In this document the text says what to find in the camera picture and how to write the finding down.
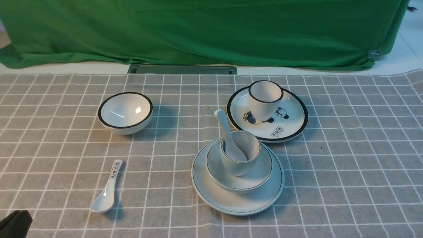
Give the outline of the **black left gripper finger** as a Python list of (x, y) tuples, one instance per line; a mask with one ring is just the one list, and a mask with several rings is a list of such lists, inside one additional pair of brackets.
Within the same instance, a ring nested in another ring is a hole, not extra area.
[(15, 210), (0, 222), (1, 238), (25, 238), (33, 218), (27, 210)]

